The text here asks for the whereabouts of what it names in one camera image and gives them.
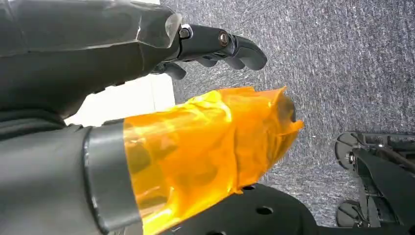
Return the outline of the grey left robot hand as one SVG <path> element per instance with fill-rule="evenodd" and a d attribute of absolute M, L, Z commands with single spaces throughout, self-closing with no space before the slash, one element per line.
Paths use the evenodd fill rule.
<path fill-rule="evenodd" d="M 0 232 L 155 235 L 255 183 L 303 123 L 284 88 L 214 90 L 168 110 L 66 125 L 85 98 L 178 62 L 262 69 L 252 41 L 139 0 L 0 3 Z"/>

